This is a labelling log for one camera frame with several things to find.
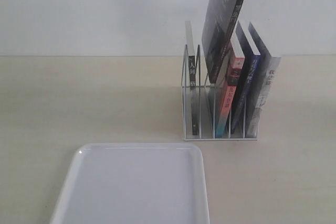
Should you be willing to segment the blue moon cover book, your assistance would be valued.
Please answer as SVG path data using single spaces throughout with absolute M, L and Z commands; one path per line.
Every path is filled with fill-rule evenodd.
M 259 49 L 257 48 L 251 33 L 248 30 L 248 24 L 246 22 L 237 22 L 236 36 L 244 53 L 245 61 L 240 73 L 237 89 L 233 99 L 232 118 L 230 124 L 231 132 L 234 132 L 236 126 L 238 125 L 246 102 L 247 94 L 249 92 L 261 56 Z

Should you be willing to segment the black and white spine book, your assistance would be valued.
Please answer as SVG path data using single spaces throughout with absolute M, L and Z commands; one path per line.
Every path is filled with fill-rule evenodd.
M 196 104 L 196 59 L 194 42 L 192 35 L 191 22 L 187 20 L 185 22 L 186 30 L 186 51 L 188 59 L 188 74 L 189 74 L 189 86 L 190 86 L 190 100 L 191 100 L 191 118 L 192 118 L 192 134 L 198 135 L 198 121 L 197 121 L 197 104 Z

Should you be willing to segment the pale grey illustrated book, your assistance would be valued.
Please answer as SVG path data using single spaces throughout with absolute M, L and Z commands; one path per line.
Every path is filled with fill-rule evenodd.
M 258 23 L 250 22 L 248 30 L 260 52 L 260 59 L 247 97 L 245 136 L 256 138 L 260 115 L 280 64 L 281 53 Z

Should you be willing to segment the red and teal spine book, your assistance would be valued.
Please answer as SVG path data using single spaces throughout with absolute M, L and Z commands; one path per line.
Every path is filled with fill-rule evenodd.
M 245 56 L 237 36 L 233 35 L 216 81 L 215 137 L 224 136 Z

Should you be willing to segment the white plastic tray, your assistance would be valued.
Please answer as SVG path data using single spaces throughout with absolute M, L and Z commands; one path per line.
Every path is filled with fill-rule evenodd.
M 209 223 L 202 152 L 190 143 L 84 145 L 50 222 Z

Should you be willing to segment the dark grey cover book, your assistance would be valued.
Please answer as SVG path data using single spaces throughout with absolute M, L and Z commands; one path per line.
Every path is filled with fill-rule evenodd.
M 209 0 L 202 46 L 210 83 L 215 83 L 244 0 Z

